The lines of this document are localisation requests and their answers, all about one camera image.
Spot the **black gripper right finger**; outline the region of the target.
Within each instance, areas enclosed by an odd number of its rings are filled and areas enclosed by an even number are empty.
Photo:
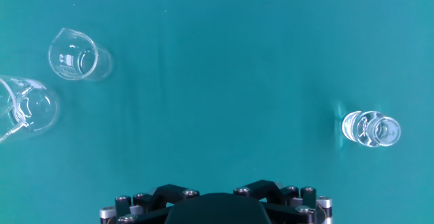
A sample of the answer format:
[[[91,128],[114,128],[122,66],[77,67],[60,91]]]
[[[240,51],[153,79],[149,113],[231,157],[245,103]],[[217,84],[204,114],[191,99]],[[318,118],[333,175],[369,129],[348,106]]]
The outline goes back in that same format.
[[[332,224],[332,198],[318,195],[311,186],[259,180],[235,188],[233,194],[255,199],[271,223]]]

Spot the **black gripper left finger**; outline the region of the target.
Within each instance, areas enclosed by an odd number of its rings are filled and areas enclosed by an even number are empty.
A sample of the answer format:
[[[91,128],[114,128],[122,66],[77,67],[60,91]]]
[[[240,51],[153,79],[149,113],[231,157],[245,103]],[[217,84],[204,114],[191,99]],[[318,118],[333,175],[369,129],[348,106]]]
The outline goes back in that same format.
[[[133,196],[120,195],[112,206],[100,209],[101,224],[163,223],[176,203],[196,198],[196,189],[167,184]]]

